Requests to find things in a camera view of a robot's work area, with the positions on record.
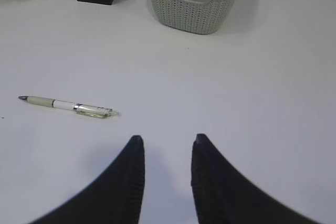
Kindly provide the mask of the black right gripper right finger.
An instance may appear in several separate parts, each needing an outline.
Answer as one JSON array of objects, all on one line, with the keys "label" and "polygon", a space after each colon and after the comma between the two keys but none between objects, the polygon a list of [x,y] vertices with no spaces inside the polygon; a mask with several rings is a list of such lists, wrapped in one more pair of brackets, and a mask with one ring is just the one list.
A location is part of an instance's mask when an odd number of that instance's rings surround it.
[{"label": "black right gripper right finger", "polygon": [[314,223],[259,189],[205,134],[192,147],[191,186],[199,223]]}]

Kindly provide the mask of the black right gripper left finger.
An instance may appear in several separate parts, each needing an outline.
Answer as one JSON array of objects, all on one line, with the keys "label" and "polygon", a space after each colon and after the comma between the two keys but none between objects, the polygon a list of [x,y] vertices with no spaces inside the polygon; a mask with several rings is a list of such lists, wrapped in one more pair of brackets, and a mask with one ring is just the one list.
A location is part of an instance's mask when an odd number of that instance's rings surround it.
[{"label": "black right gripper left finger", "polygon": [[138,223],[144,186],[144,143],[134,135],[90,185],[34,223]]}]

